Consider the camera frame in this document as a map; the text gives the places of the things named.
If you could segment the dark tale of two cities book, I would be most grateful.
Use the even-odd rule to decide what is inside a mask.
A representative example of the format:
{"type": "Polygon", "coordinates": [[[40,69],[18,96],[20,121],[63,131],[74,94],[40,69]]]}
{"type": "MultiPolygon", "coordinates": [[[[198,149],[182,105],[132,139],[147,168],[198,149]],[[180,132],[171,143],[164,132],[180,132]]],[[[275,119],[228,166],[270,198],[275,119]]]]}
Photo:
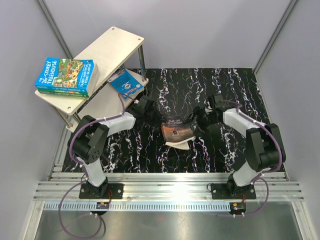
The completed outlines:
{"type": "Polygon", "coordinates": [[[161,131],[166,146],[188,151],[190,149],[188,142],[196,137],[192,129],[183,122],[183,118],[179,115],[170,116],[161,124],[161,131]]]}

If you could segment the blue paperback book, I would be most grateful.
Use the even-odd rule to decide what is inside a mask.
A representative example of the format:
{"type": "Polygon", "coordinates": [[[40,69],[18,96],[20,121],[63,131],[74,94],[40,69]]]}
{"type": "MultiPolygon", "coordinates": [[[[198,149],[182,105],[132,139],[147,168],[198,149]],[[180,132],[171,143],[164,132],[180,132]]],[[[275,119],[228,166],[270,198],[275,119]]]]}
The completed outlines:
{"type": "Polygon", "coordinates": [[[107,81],[125,100],[143,89],[143,85],[125,68],[119,69],[107,81]]]}

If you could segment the dark green 104-storey treehouse book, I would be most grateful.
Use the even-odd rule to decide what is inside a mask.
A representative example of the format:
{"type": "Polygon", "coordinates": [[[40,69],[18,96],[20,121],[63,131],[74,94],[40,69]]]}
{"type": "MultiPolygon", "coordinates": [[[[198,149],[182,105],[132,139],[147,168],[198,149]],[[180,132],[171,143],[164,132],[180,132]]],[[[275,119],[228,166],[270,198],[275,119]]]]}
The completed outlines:
{"type": "Polygon", "coordinates": [[[75,98],[84,98],[88,99],[90,96],[87,93],[76,92],[76,91],[67,91],[67,90],[57,90],[57,89],[45,89],[37,88],[41,94],[50,94],[50,95],[59,95],[59,96],[70,96],[75,98]]]}

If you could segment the blue 26-storey treehouse book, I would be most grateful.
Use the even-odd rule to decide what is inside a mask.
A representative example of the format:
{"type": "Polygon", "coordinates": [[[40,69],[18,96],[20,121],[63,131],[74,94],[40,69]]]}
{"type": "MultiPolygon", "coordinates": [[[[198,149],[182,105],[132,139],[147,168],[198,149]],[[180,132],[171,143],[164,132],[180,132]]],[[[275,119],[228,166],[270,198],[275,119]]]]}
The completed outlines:
{"type": "Polygon", "coordinates": [[[47,57],[34,85],[39,91],[91,95],[99,74],[98,64],[92,59],[47,57]]]}

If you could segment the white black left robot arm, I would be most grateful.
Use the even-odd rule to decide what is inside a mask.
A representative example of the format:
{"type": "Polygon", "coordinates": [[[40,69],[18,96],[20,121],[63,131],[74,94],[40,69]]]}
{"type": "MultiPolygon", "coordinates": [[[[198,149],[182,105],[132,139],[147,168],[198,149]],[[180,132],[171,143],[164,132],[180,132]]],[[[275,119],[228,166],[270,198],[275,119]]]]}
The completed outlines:
{"type": "Polygon", "coordinates": [[[114,116],[94,118],[85,115],[78,123],[68,141],[69,156],[82,167],[85,180],[80,183],[80,199],[122,198],[123,185],[109,183],[105,175],[101,158],[107,139],[119,132],[130,130],[136,120],[142,119],[148,124],[161,124],[163,116],[157,110],[156,103],[148,96],[134,100],[129,109],[122,109],[114,116]]]}

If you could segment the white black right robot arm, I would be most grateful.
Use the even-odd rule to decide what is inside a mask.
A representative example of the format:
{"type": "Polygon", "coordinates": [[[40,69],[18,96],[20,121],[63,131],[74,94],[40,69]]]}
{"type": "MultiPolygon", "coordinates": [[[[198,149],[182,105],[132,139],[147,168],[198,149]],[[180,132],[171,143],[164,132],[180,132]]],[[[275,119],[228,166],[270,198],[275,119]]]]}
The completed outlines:
{"type": "Polygon", "coordinates": [[[189,116],[206,131],[210,125],[224,124],[245,138],[245,162],[231,173],[225,183],[210,183],[214,200],[254,200],[255,182],[263,174],[277,172],[286,161],[278,125],[263,123],[242,112],[242,105],[225,100],[221,94],[208,98],[209,107],[196,106],[189,116]]]}

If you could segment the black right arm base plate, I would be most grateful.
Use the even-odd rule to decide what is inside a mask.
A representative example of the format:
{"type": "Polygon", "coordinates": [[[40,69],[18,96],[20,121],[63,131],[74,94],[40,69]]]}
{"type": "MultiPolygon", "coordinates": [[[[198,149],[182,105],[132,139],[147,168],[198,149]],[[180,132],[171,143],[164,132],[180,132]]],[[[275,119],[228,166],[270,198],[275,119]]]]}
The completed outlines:
{"type": "Polygon", "coordinates": [[[253,185],[236,186],[229,183],[211,183],[210,192],[213,200],[255,200],[253,185]]]}

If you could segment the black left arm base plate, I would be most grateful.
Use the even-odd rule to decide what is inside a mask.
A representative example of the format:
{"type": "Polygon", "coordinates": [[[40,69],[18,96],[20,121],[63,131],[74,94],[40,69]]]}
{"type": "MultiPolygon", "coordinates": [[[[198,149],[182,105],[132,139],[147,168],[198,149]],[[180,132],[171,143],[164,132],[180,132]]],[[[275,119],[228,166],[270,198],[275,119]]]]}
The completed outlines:
{"type": "Polygon", "coordinates": [[[124,184],[105,183],[99,187],[90,183],[83,183],[80,187],[79,198],[90,199],[109,199],[121,200],[124,193],[124,184]]]}

